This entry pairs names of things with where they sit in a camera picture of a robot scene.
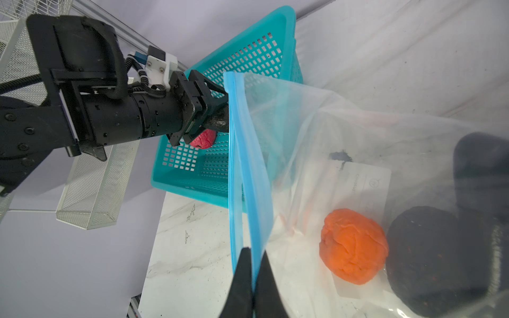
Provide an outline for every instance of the orange clay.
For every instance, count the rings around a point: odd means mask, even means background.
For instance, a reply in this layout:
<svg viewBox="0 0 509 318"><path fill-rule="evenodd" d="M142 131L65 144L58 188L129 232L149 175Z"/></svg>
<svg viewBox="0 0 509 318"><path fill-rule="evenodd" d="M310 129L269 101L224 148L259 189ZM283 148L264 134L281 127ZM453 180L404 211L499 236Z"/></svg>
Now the orange clay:
<svg viewBox="0 0 509 318"><path fill-rule="evenodd" d="M320 258L336 276L362 285L381 270L389 254L382 228L372 219L349 209L325 218Z"/></svg>

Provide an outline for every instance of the robotic arm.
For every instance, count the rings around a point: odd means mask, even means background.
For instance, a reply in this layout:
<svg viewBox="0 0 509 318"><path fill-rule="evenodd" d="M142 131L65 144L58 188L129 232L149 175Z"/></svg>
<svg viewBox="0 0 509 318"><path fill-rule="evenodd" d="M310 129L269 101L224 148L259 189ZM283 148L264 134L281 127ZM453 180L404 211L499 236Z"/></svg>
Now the robotic arm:
<svg viewBox="0 0 509 318"><path fill-rule="evenodd" d="M228 95L192 70L174 71L169 91L149 86L137 61L124 59L115 29L77 16L32 15L26 21L40 75L0 84L0 94L44 82L39 107L0 96L0 196L12 192L56 148L70 157L107 160L104 146L167 135L173 146L205 129L228 132ZM128 85L133 67L140 82ZM219 98L213 97L217 92Z"/></svg>

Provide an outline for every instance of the ziplock bag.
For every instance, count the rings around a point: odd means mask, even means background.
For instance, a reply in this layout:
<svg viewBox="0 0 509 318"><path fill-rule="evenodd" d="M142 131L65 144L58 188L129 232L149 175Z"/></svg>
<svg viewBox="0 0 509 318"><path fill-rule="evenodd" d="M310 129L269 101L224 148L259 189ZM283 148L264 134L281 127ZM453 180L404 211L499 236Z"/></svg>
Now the ziplock bag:
<svg viewBox="0 0 509 318"><path fill-rule="evenodd" d="M250 73L224 82L233 268L244 211L253 282L266 249L291 317L502 310L493 304L509 288L503 126L363 111L336 93ZM364 285L336 277L319 255L325 217L344 208L387 236L385 268Z"/></svg>

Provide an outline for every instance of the orange play dough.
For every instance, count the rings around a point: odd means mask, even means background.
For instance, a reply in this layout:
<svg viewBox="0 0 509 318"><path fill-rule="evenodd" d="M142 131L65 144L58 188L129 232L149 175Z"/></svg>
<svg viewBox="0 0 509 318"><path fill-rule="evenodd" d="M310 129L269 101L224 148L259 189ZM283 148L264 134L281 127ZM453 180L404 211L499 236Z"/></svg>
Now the orange play dough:
<svg viewBox="0 0 509 318"><path fill-rule="evenodd" d="M381 270L389 254L382 228L372 219L349 209L325 218L320 258L336 276L362 285Z"/></svg>

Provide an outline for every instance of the red play dough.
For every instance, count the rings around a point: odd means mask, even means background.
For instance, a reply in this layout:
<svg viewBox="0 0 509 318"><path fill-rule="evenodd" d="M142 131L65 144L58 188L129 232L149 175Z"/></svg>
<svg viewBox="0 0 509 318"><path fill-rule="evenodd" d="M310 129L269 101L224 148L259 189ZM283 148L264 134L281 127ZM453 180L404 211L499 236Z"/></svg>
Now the red play dough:
<svg viewBox="0 0 509 318"><path fill-rule="evenodd" d="M383 229L372 219L349 210L325 218L320 258L336 276L362 285L384 267L389 246Z"/></svg>
<svg viewBox="0 0 509 318"><path fill-rule="evenodd" d="M195 140L191 142L191 146L198 149L207 149L212 147L216 140L216 132L210 129L206 129L202 132Z"/></svg>

